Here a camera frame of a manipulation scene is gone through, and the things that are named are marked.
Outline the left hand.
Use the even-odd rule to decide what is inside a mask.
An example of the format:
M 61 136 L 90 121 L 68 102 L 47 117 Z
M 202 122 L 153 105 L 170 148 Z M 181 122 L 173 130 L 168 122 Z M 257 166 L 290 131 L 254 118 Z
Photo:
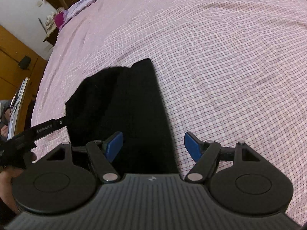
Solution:
M 12 193 L 12 182 L 23 172 L 23 169 L 13 166 L 6 166 L 1 172 L 1 200 L 15 214 L 20 214 L 20 210 Z

